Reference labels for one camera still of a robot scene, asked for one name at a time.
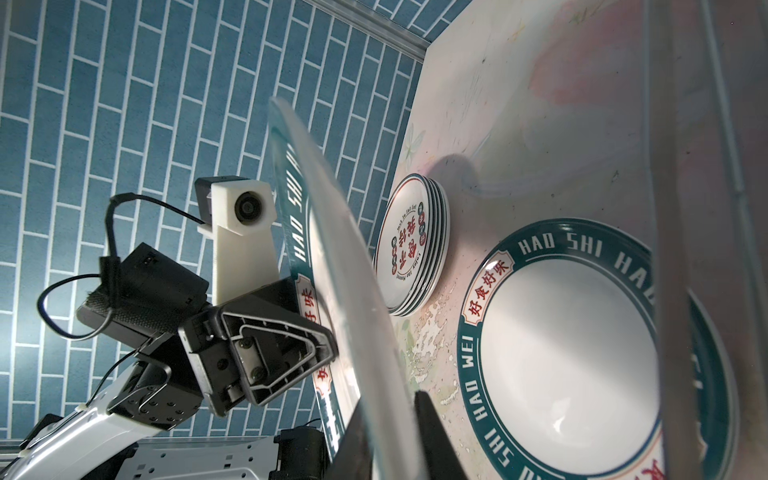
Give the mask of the small red rimmed white plate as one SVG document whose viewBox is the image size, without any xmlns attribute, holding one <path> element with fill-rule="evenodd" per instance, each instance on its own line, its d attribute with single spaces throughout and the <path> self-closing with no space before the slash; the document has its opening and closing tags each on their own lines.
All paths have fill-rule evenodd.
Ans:
<svg viewBox="0 0 768 480">
<path fill-rule="evenodd" d="M 422 308 L 431 297 L 442 273 L 450 238 L 450 213 L 448 200 L 443 187 L 433 179 L 424 177 L 426 185 L 435 195 L 437 213 L 437 238 L 429 247 L 428 266 L 426 273 L 411 289 L 410 297 L 391 313 L 399 317 L 407 317 Z"/>
</svg>

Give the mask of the white plate red characters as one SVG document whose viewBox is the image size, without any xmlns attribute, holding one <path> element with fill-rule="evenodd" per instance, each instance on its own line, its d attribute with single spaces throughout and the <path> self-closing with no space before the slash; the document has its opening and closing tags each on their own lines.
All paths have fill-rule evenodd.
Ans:
<svg viewBox="0 0 768 480">
<path fill-rule="evenodd" d="M 421 274 L 432 236 L 432 193 L 426 178 L 411 174 L 389 198 L 374 261 L 390 313 L 404 305 Z"/>
</svg>

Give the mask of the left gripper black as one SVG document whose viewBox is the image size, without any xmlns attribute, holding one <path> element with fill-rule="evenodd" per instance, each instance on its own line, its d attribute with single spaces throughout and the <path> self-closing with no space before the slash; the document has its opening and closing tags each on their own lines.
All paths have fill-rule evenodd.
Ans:
<svg viewBox="0 0 768 480">
<path fill-rule="evenodd" d="M 243 401 L 263 406 L 337 357 L 331 330 L 298 312 L 295 288 L 284 278 L 208 305 L 179 325 L 213 414 L 225 417 Z"/>
</svg>

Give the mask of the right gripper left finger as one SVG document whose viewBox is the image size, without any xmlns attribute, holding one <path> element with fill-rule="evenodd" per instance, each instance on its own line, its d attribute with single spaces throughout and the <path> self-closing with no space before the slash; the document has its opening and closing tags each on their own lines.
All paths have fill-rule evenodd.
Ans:
<svg viewBox="0 0 768 480">
<path fill-rule="evenodd" d="M 358 401 L 325 480 L 372 480 L 373 450 L 369 443 L 363 402 Z"/>
</svg>

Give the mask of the metal wire dish rack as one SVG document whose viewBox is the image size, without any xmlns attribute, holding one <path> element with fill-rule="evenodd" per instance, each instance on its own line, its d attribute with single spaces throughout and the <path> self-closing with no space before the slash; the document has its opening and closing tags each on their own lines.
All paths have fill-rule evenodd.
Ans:
<svg viewBox="0 0 768 480">
<path fill-rule="evenodd" d="M 663 463 L 767 475 L 767 5 L 643 5 Z"/>
</svg>

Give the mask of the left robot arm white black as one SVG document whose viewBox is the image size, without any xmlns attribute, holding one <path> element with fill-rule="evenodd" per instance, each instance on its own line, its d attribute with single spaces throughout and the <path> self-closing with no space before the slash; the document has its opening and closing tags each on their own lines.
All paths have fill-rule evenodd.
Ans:
<svg viewBox="0 0 768 480">
<path fill-rule="evenodd" d="M 289 279 L 213 305 L 204 279 L 147 244 L 101 270 L 78 317 L 102 318 L 101 332 L 130 350 L 85 404 L 35 425 L 5 479 L 112 479 L 141 439 L 202 406 L 224 417 L 265 405 L 337 357 L 333 333 L 304 307 L 313 290 Z"/>
</svg>

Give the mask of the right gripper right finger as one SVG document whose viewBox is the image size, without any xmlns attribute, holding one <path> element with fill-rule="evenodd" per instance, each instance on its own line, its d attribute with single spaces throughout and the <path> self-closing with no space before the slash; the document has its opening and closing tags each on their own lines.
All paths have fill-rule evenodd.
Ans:
<svg viewBox="0 0 768 480">
<path fill-rule="evenodd" d="M 414 408 L 429 478 L 432 480 L 467 480 L 440 416 L 427 392 L 417 391 L 415 393 Z"/>
</svg>

